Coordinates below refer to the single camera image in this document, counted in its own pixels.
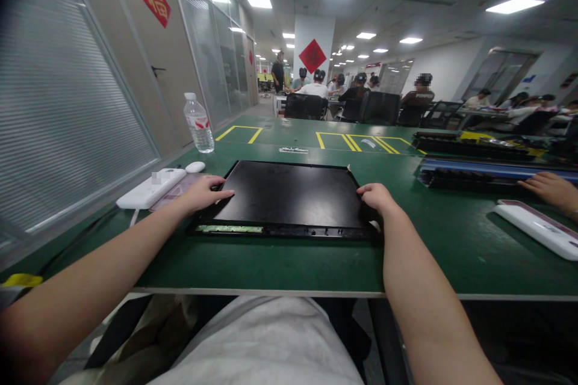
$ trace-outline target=water bottle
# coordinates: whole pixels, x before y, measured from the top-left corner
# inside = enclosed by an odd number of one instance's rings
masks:
[[[188,127],[193,134],[193,140],[197,150],[201,153],[209,153],[215,150],[213,133],[209,125],[207,112],[197,101],[194,93],[185,93],[187,103],[184,112],[187,118]]]

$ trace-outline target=hand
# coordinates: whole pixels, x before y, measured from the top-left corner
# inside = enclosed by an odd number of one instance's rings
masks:
[[[191,215],[218,200],[228,199],[235,194],[235,191],[212,191],[213,186],[221,185],[225,180],[220,176],[203,176],[197,180],[182,196],[174,200],[171,205]]]
[[[565,214],[578,209],[578,189],[554,173],[543,171],[531,179],[520,180],[518,183]]]
[[[362,194],[361,200],[366,202],[370,208],[377,210],[382,217],[384,212],[399,208],[390,192],[381,183],[368,183],[358,188],[357,193]]]

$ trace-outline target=white device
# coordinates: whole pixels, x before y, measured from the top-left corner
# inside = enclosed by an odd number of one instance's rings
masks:
[[[164,168],[119,198],[116,205],[121,209],[149,209],[186,174],[181,168]]]
[[[578,260],[578,239],[520,206],[498,205],[494,212],[566,260]]]
[[[201,161],[191,162],[188,166],[185,167],[187,173],[198,173],[205,169],[205,163]]]

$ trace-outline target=white mouse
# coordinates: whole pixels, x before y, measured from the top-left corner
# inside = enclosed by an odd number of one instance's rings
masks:
[[[191,162],[188,166],[185,167],[185,171],[187,173],[198,173],[205,169],[205,163],[201,161]]]

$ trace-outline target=green table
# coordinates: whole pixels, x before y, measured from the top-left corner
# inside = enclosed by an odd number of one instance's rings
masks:
[[[350,165],[359,184],[382,182],[408,213],[462,299],[578,300],[578,263],[566,261],[492,213],[492,194],[430,190],[416,180],[415,129],[243,116],[215,134],[215,152],[192,150],[171,164],[204,161],[224,175],[239,159]],[[287,152],[300,148],[306,153]],[[541,212],[577,229],[538,201]],[[105,208],[4,272],[38,271]],[[57,272],[125,230],[132,211],[102,222],[53,267]],[[188,237],[184,222],[136,291],[195,294],[385,296],[381,243]]]

